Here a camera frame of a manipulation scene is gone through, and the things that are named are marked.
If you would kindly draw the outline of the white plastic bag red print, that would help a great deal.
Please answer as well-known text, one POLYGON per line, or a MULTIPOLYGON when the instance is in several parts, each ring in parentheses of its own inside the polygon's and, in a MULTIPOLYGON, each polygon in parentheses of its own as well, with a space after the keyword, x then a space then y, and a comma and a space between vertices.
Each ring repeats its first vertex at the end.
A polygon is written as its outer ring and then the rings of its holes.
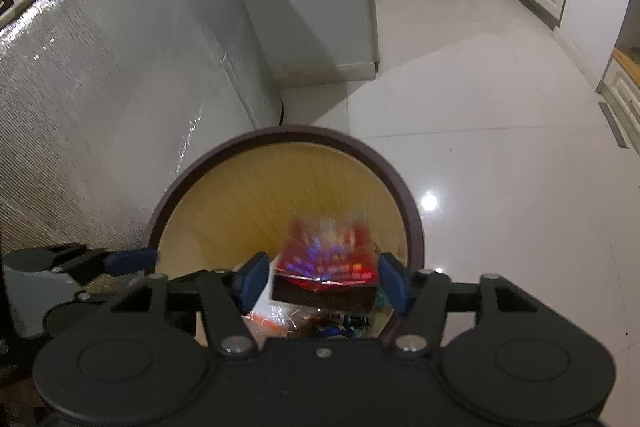
POLYGON ((320 315, 318 309, 262 300, 243 319, 256 338, 299 337, 306 334, 320 315))

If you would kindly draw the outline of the red cigarette box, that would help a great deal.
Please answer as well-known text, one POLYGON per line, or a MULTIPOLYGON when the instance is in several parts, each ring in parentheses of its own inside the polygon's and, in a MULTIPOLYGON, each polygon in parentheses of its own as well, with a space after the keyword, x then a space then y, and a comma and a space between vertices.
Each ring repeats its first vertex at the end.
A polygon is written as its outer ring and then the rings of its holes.
POLYGON ((272 273, 271 298, 368 313, 378 298, 378 251, 361 218, 292 219, 272 273))

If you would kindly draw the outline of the crushed blue Pepsi can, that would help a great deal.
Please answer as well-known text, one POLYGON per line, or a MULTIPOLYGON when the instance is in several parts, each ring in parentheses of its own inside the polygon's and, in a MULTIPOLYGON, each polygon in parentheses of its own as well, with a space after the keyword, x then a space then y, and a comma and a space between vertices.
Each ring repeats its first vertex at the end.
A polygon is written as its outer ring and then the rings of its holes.
POLYGON ((362 338, 370 324, 367 315, 329 314, 314 322, 314 337, 362 338))

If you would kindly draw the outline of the yellow wastebasket brown rim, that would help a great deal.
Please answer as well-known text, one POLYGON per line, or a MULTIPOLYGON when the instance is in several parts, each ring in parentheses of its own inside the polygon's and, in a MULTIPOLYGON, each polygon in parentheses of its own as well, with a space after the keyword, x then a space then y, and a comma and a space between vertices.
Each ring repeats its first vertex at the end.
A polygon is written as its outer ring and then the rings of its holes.
POLYGON ((186 168, 157 204, 145 242, 171 277, 277 258, 294 220, 362 220, 374 248, 424 263, 419 209, 396 169, 344 133, 312 126, 245 133, 186 168))

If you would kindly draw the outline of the silver insulation table side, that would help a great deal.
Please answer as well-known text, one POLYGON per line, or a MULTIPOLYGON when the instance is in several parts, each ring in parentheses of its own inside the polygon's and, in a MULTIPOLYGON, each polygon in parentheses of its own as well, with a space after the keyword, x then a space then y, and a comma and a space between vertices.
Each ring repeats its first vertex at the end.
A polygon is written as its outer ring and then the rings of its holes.
POLYGON ((282 98, 243 0, 32 0, 1 31, 1 248, 141 243, 171 183, 282 98))

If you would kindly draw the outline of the white low drawer bench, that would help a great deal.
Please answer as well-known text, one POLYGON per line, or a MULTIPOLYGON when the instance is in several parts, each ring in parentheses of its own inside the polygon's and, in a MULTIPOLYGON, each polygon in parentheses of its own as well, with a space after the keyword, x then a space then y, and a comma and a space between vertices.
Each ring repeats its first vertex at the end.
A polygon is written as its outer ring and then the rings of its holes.
POLYGON ((632 54, 613 49, 601 80, 600 92, 612 107, 634 149, 639 150, 639 63, 632 54))

